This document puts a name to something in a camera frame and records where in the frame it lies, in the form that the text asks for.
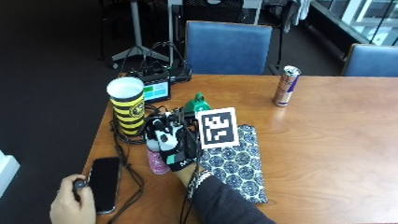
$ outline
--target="black sleeve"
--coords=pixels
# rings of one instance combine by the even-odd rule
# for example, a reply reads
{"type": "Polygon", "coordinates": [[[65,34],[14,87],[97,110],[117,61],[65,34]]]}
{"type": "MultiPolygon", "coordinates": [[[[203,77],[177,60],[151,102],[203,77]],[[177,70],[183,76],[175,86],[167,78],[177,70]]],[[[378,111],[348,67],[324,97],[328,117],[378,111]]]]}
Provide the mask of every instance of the black sleeve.
{"type": "Polygon", "coordinates": [[[198,185],[193,205],[205,224],[274,224],[254,204],[214,176],[209,176],[198,185]]]}

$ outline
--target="yellow striped cup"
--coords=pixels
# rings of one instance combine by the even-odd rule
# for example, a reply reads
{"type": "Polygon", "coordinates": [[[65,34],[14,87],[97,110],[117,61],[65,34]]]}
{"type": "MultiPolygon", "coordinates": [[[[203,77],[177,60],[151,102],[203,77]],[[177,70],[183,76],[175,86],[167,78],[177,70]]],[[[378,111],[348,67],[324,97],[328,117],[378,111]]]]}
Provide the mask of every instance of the yellow striped cup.
{"type": "Polygon", "coordinates": [[[118,77],[107,84],[114,113],[126,136],[134,136],[143,124],[143,84],[135,77],[118,77]]]}

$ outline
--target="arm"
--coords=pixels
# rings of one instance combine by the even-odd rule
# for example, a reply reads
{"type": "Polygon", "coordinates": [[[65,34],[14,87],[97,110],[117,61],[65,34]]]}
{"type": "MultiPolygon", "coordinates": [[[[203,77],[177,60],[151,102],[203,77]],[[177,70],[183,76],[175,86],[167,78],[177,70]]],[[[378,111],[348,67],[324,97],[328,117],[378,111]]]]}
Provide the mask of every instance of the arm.
{"type": "MultiPolygon", "coordinates": [[[[189,184],[195,164],[174,172],[183,186],[189,184]]],[[[193,196],[193,205],[198,209],[202,223],[262,223],[274,224],[239,193],[215,176],[209,176],[198,185],[193,196]]]]}

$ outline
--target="white marker card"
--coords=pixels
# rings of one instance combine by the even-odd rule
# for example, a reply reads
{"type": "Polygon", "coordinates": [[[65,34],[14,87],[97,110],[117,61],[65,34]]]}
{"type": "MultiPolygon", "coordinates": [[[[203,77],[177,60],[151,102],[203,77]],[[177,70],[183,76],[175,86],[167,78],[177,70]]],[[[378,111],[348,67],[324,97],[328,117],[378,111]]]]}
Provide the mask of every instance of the white marker card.
{"type": "Polygon", "coordinates": [[[237,115],[233,107],[197,113],[201,148],[238,145],[237,115]]]}

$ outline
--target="green bottle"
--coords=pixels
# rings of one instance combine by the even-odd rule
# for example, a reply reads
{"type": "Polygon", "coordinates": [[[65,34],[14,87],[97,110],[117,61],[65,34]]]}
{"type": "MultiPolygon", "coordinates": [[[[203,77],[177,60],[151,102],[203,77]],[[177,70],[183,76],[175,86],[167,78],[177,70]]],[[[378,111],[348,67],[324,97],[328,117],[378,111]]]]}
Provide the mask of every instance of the green bottle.
{"type": "Polygon", "coordinates": [[[191,99],[183,107],[185,112],[199,112],[203,110],[210,110],[209,104],[205,102],[202,94],[198,92],[195,98],[191,99]]]}

